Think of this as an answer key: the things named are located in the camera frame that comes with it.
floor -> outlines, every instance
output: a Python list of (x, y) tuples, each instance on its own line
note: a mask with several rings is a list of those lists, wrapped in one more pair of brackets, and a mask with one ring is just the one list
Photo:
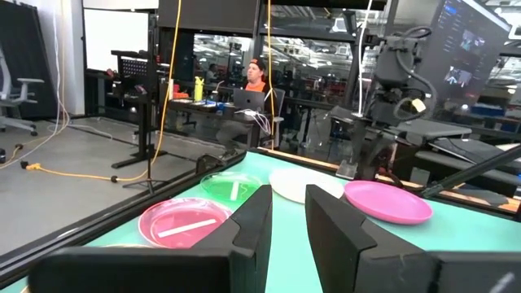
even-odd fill
[[(132, 145), (134, 126), (105, 119), (74, 120), (74, 124), (94, 129), (66, 128), (25, 160), (30, 164), (40, 163), (53, 171), (108, 177), (135, 177), (146, 170), (146, 162), (118, 170), (111, 168), (112, 163), (128, 159), (129, 154), (137, 150)], [(37, 123), (40, 137), (50, 134), (48, 129), (53, 129), (50, 122)], [(88, 132), (109, 133), (113, 139)], [(8, 129), (0, 133), (0, 147), (10, 154), (16, 143), (32, 139), (26, 131)], [(27, 153), (31, 147), (35, 147), (34, 144), (26, 146), (20, 155)], [(168, 180), (193, 169), (195, 159), (202, 154), (218, 155), (223, 152), (211, 143), (172, 136), (164, 137), (161, 148), (171, 155), (159, 157), (154, 165), (152, 176), (159, 180)], [(124, 189), (121, 184), (108, 181), (27, 171), (19, 164), (0, 169), (0, 222), (4, 223), (0, 226), (0, 255), (141, 191), (143, 189), (140, 188)]]

white plate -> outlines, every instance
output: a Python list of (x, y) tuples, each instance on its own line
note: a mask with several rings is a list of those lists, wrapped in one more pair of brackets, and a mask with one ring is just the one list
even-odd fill
[(337, 179), (305, 168), (275, 170), (269, 175), (269, 184), (282, 197), (297, 203), (305, 203), (309, 184), (322, 188), (337, 199), (344, 194), (344, 187)]

baseball cap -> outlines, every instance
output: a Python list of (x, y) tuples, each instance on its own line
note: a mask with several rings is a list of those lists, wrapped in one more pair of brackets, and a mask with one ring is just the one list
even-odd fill
[(264, 62), (260, 58), (252, 59), (252, 61), (250, 61), (250, 63), (256, 64), (259, 67), (260, 70), (265, 70), (266, 69), (266, 64), (264, 64)]

desk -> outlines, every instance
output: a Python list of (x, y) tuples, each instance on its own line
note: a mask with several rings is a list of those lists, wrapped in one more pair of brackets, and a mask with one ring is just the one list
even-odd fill
[(236, 121), (239, 123), (251, 125), (252, 130), (250, 131), (250, 133), (247, 136), (246, 145), (248, 148), (251, 148), (251, 147), (258, 147), (260, 144), (261, 126), (258, 125), (254, 120), (245, 119), (244, 114), (235, 114), (233, 116), (223, 116), (223, 115), (218, 115), (216, 113), (197, 110), (197, 109), (194, 109), (193, 107), (188, 107), (184, 103), (176, 103), (176, 102), (169, 102), (169, 110), (187, 112), (187, 113), (191, 113), (191, 114), (206, 116), (207, 118), (211, 118), (211, 119), (232, 120), (232, 121)]
[[(299, 159), (301, 164), (276, 159), (278, 152), (248, 152), (237, 164), (226, 171), (241, 172), (269, 183), (269, 175), (278, 168), (309, 168), (312, 161)], [(330, 167), (326, 163), (317, 163), (318, 168)], [(209, 199), (196, 182), (185, 190), (165, 196), (164, 199), (197, 197)], [(490, 216), (482, 212), (473, 212), (444, 203), (429, 202), (434, 209), (434, 217), (427, 223), (417, 226), (393, 225), (371, 219), (377, 225), (425, 250), (449, 251), (521, 251), (521, 234), (515, 233), (521, 224)], [(223, 203), (235, 210), (240, 204)], [(138, 232), (138, 217), (141, 210), (132, 212), (130, 217), (120, 220), (119, 226), (111, 230), (99, 228), (97, 238), (86, 236), (82, 244), (87, 246), (107, 246), (115, 244), (149, 245)], [(7, 287), (2, 293), (20, 293), (25, 286), (25, 279)], [(322, 292), (317, 270), (309, 246), (304, 205), (294, 203), (274, 193), (273, 197), (273, 232), (269, 259), (268, 293), (319, 293)]]

pink plastic plate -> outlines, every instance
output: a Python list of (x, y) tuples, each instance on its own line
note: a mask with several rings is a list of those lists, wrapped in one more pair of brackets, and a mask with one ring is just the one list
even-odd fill
[(352, 181), (344, 191), (353, 206), (382, 221), (417, 225), (432, 217), (431, 206), (426, 201), (395, 186)]
[(170, 199), (139, 217), (139, 233), (156, 247), (190, 248), (231, 214), (228, 208), (206, 199)]

